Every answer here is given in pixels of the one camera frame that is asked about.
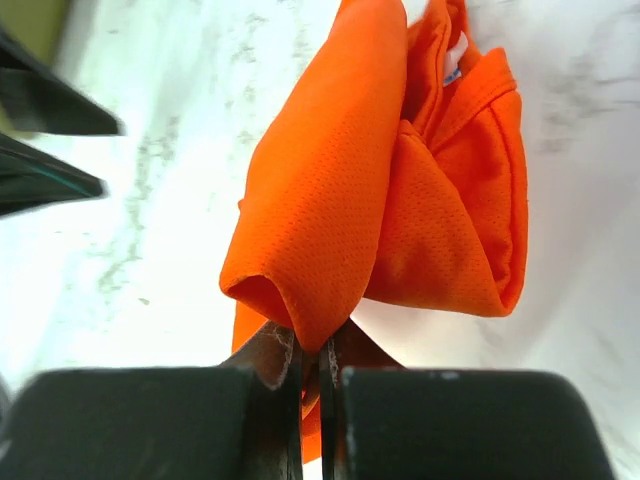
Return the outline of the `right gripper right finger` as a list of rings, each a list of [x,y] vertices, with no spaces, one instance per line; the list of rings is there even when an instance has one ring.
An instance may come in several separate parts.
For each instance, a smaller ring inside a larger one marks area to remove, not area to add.
[[[532,370],[401,366],[353,323],[319,355],[327,479],[610,479],[578,390]]]

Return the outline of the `orange t shirt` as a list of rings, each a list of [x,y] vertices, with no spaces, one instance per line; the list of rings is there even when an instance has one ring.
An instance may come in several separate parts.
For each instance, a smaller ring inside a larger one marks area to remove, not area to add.
[[[344,1],[258,143],[220,274],[233,345],[317,352],[363,299],[504,317],[528,242],[522,103],[462,1]]]

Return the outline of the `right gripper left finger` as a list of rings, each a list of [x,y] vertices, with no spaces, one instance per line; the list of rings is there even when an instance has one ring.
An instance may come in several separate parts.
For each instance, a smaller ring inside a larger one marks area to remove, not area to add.
[[[298,479],[301,351],[265,324],[213,367],[42,373],[1,425],[5,479]]]

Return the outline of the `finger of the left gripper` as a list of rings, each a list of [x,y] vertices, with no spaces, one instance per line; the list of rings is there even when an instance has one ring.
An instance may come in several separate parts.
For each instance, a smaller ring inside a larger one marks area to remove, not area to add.
[[[6,29],[1,30],[1,106],[19,132],[122,133],[116,116],[59,78]]]
[[[47,153],[1,135],[1,216],[104,195],[103,181]]]

